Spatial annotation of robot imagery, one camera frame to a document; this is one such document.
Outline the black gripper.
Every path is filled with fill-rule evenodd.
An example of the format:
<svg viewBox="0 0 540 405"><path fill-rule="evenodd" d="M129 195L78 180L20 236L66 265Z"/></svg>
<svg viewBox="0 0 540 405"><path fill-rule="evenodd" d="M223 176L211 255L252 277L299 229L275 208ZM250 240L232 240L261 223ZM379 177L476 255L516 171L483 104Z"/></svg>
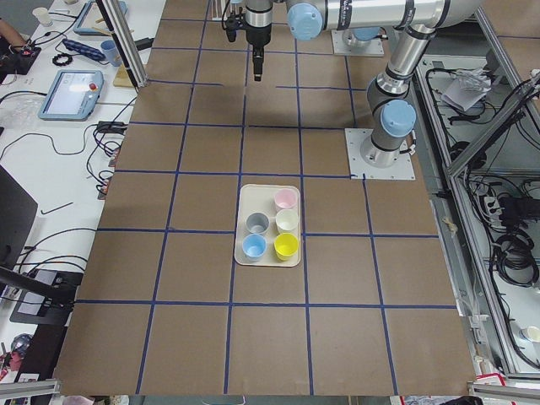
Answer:
<svg viewBox="0 0 540 405"><path fill-rule="evenodd" d="M271 40L271 25L255 27L246 24L246 40L252 46L252 66L254 81L261 81L263 74L264 47Z"/></svg>

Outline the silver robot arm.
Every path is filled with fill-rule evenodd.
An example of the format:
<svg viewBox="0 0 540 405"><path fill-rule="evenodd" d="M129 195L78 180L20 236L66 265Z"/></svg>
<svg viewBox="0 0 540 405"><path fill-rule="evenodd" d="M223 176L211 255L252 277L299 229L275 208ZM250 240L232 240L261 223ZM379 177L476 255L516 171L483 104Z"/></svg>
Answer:
<svg viewBox="0 0 540 405"><path fill-rule="evenodd" d="M342 38L347 46L367 46L372 40L379 36L380 31L381 28L378 26L347 29L343 32Z"/></svg>
<svg viewBox="0 0 540 405"><path fill-rule="evenodd" d="M392 27L399 41L367 95L375 128L369 144L389 154L413 130L416 113L405 100L415 68L439 28L461 23L481 1L285 1L291 34L310 41L324 30Z"/></svg>

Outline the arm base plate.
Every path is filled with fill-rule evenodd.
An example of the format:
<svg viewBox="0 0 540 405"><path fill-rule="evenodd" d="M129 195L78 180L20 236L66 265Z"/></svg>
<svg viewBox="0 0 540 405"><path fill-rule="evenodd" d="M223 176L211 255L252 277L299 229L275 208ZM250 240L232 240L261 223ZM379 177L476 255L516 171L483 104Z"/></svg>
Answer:
<svg viewBox="0 0 540 405"><path fill-rule="evenodd" d="M383 57L382 40L373 38L358 40L351 30L332 30L333 53L339 56Z"/></svg>
<svg viewBox="0 0 540 405"><path fill-rule="evenodd" d="M370 128L344 130L350 176L359 180L413 181L414 146L404 138L400 149L386 152L372 143Z"/></svg>

